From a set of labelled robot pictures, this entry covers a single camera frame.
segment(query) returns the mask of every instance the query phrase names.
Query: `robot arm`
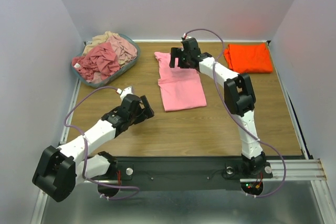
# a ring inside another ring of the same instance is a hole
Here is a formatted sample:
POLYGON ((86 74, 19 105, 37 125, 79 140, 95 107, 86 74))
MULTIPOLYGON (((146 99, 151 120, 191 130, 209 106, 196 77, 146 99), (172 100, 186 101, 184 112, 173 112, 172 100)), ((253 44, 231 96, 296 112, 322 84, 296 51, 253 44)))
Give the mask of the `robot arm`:
MULTIPOLYGON (((215 59, 208 53, 201 53, 195 38, 182 39, 182 48, 171 49, 170 67, 194 68, 211 78, 215 59)), ((254 103, 256 101, 248 74, 238 74, 217 63, 216 80, 224 88, 224 100, 232 116, 250 133, 257 136, 254 122, 254 103)), ((258 141, 238 127, 242 142, 243 170, 246 174, 258 174, 266 162, 265 153, 258 141)))
MULTIPOLYGON (((116 138, 129 126, 138 124, 154 116, 146 96, 137 97, 132 88, 124 89, 120 95, 121 105, 106 113, 85 132, 88 154, 105 142, 116 138)), ((33 176, 33 183, 55 201, 67 198, 75 185, 83 182, 81 176, 85 157, 85 140, 79 136, 58 148, 49 146, 40 158, 33 176)), ((116 162, 108 153, 99 153, 88 159, 86 177, 104 175, 115 168, 116 162)))

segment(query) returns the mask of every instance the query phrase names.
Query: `bolt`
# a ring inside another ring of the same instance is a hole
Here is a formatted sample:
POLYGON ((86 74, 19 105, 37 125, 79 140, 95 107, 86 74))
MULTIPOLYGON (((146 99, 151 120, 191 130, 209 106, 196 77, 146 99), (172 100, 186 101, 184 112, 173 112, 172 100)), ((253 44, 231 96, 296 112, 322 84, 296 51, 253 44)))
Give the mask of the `bolt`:
POLYGON ((266 166, 265 167, 265 172, 268 173, 268 174, 271 174, 272 173, 272 168, 270 166, 266 166))
POLYGON ((233 174, 233 168, 232 168, 231 166, 228 166, 228 167, 226 168, 226 173, 227 173, 228 175, 233 174))
POLYGON ((127 174, 128 176, 131 176, 131 175, 133 174, 133 169, 132 169, 132 168, 127 168, 127 169, 126 169, 126 174, 127 174))

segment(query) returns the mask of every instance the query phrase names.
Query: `metal floor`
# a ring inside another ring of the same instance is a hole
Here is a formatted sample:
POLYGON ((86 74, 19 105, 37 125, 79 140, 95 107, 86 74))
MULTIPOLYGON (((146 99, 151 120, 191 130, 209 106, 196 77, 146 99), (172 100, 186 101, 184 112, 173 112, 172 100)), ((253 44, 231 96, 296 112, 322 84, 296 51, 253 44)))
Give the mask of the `metal floor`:
MULTIPOLYGON (((265 182, 264 193, 279 182, 265 182)), ((84 183, 63 202, 48 198, 42 223, 132 224, 320 224, 321 213, 309 181, 286 182, 268 198, 225 190, 144 191, 134 198, 106 201, 84 183)))

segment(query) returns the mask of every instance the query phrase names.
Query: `clothing pile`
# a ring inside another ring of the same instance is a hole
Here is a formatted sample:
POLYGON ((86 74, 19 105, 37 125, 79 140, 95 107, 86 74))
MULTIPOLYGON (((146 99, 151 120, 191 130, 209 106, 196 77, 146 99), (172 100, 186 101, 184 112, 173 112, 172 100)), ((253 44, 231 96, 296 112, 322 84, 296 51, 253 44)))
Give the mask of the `clothing pile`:
POLYGON ((137 49, 119 34, 110 31, 92 38, 83 55, 72 59, 72 66, 89 83, 100 83, 137 56, 137 49))

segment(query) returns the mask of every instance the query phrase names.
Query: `pink clothing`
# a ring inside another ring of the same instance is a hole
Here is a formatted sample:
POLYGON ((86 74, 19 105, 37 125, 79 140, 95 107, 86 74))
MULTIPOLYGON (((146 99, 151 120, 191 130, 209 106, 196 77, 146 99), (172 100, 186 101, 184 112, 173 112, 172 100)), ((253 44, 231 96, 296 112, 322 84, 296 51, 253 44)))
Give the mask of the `pink clothing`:
POLYGON ((88 82, 95 78, 95 83, 100 82, 99 78, 105 80, 120 69, 117 55, 109 42, 95 46, 85 56, 73 58, 72 65, 88 82))
POLYGON ((121 67, 137 56, 137 49, 120 36, 112 34, 106 42, 111 43, 113 51, 118 55, 118 63, 121 67))
POLYGON ((199 75, 195 69, 169 67, 170 54, 155 52, 159 62, 158 84, 165 111, 205 107, 206 100, 199 75))

